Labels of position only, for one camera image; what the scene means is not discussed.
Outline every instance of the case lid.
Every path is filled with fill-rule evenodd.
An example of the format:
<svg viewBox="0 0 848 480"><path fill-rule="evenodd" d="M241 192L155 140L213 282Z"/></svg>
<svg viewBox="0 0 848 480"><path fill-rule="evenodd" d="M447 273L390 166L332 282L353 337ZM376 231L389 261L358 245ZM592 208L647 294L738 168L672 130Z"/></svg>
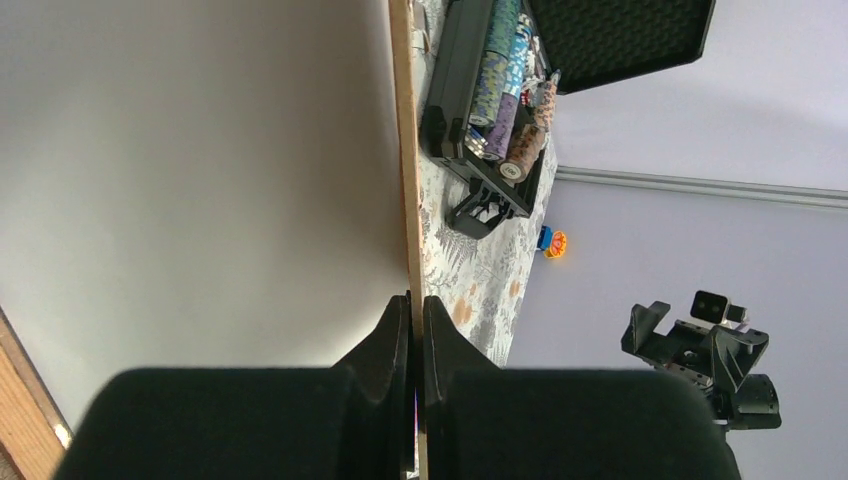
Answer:
<svg viewBox="0 0 848 480"><path fill-rule="evenodd" d="M568 94L694 62L715 0L526 0Z"/></svg>

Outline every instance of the wooden board edge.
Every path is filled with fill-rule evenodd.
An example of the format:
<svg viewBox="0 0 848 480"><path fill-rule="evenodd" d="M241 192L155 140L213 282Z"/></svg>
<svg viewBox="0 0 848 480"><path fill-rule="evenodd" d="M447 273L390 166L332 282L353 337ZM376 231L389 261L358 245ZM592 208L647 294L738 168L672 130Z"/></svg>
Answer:
<svg viewBox="0 0 848 480"><path fill-rule="evenodd" d="M70 430L2 309L0 385L0 447L21 478L50 478Z"/></svg>
<svg viewBox="0 0 848 480"><path fill-rule="evenodd" d="M423 336L424 275L423 238L418 216L421 182L418 177L418 115L412 83L412 22L408 0L389 0L389 27L395 84L395 112L400 138L400 171L406 224L407 268L412 297L412 327L416 339Z"/></svg>

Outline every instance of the open case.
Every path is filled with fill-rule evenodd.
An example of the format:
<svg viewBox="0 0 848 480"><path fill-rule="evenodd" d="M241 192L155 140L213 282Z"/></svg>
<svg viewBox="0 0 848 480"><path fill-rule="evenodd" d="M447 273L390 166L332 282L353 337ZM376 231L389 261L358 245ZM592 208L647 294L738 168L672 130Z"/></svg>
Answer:
<svg viewBox="0 0 848 480"><path fill-rule="evenodd" d="M498 1L451 1L421 126L427 152L469 186L447 222L476 239L506 219L530 216L545 155L542 150L526 179L511 184L466 145ZM694 62L703 53L714 5L715 0L521 0L521 12L540 40L537 61L546 76L561 71L557 93L567 95ZM517 117L531 113L521 106ZM522 123L517 119L515 125Z"/></svg>

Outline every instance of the white patterned tablecloth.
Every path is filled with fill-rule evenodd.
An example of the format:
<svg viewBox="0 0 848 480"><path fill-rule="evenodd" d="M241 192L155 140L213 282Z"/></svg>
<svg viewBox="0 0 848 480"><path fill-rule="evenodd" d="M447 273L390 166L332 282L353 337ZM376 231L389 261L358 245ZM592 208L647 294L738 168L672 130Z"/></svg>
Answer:
<svg viewBox="0 0 848 480"><path fill-rule="evenodd" d="M413 68L419 115L426 101L438 52L446 0L421 0L427 12L431 51L425 53L421 34L413 32ZM482 240L451 230L445 215L468 193L457 177L421 156L421 204L425 295L438 295L459 331L495 364L509 356L524 289L536 254L536 241L556 173L557 160L548 145L536 204L529 219L505 221Z"/></svg>

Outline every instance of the white wall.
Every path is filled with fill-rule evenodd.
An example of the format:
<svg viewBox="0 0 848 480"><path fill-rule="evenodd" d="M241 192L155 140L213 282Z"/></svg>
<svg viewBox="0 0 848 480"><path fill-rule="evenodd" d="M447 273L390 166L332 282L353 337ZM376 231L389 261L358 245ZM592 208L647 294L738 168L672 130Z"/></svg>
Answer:
<svg viewBox="0 0 848 480"><path fill-rule="evenodd" d="M845 478L846 212L557 182L545 223L568 251L533 265L511 367L642 368L620 351L633 304L670 303L673 322L696 290L725 294L771 335L756 371L783 416L728 436L745 478Z"/></svg>
<svg viewBox="0 0 848 480"><path fill-rule="evenodd" d="M704 56L561 97L572 167L848 190L848 2L719 0Z"/></svg>
<svg viewBox="0 0 848 480"><path fill-rule="evenodd" d="M335 361L408 288L386 2L3 0L0 304L69 422Z"/></svg>

